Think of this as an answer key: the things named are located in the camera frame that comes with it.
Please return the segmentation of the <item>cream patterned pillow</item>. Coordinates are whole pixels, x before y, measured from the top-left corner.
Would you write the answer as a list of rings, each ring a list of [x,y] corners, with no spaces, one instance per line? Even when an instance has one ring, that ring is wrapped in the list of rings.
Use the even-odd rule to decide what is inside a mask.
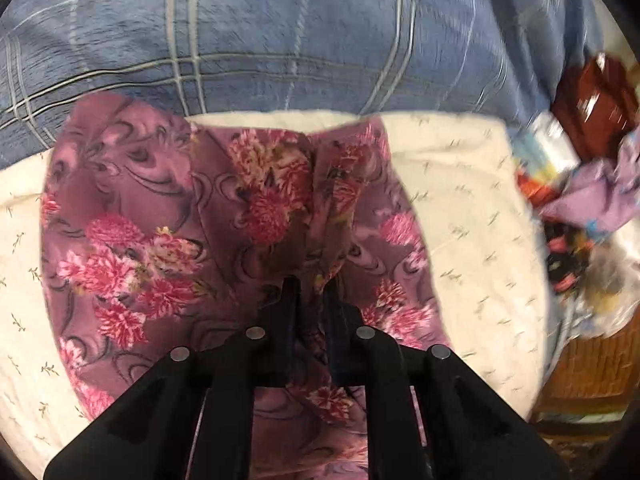
[[[427,112],[388,113],[383,122],[426,239],[454,351],[527,416],[544,374],[549,300],[506,126]],[[48,160],[35,154],[1,174],[1,445],[32,478],[87,423],[39,283],[39,195]]]

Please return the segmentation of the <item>colourful printed package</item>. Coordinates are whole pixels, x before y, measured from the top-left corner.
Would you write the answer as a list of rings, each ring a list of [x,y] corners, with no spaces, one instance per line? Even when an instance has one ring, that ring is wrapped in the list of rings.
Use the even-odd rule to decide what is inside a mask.
[[[539,208],[558,198],[580,159],[556,117],[540,113],[526,128],[510,129],[509,140],[516,182],[529,203]]]

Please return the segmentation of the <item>wicker basket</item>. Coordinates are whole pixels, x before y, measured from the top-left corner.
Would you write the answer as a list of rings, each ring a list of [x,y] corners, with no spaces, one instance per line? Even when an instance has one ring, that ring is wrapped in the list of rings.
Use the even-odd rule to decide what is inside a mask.
[[[611,337],[576,338],[562,351],[529,421],[546,439],[608,440],[639,388],[639,315]]]

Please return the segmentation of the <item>purple floral garment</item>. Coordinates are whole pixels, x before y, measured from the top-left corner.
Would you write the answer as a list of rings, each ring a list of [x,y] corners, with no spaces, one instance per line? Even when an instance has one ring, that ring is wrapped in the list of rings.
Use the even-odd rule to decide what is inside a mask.
[[[326,364],[321,294],[405,346],[447,337],[418,217],[377,119],[305,134],[80,100],[41,197],[41,283],[88,419],[173,348],[214,348],[302,285],[291,381],[258,392],[254,478],[363,479],[366,402]]]

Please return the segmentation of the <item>dark floral cloth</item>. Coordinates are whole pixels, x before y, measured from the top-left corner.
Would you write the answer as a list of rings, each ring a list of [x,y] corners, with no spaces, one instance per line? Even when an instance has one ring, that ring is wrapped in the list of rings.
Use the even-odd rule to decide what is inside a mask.
[[[565,223],[545,221],[546,266],[552,290],[563,295],[575,290],[586,273],[596,244],[586,230]]]

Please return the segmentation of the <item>blue plaid bed cover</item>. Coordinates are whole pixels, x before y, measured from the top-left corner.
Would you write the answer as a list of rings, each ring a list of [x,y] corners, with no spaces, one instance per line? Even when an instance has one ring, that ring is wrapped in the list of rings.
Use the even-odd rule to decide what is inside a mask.
[[[592,0],[11,0],[1,162],[50,148],[93,91],[183,116],[446,110],[524,127],[601,46]]]

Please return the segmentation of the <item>lilac cloth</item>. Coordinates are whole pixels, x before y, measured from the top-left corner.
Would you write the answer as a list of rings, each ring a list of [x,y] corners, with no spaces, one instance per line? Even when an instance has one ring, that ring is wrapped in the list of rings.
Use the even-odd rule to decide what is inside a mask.
[[[639,128],[626,134],[615,162],[595,159],[573,170],[559,198],[537,209],[539,217],[592,235],[617,231],[639,215]]]

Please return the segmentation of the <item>maroon plastic bag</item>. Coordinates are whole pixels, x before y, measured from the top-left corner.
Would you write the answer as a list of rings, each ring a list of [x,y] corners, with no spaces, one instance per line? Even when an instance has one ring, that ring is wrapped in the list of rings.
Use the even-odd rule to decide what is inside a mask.
[[[565,70],[551,111],[581,162],[615,160],[624,136],[638,126],[639,102],[623,63],[600,52]]]

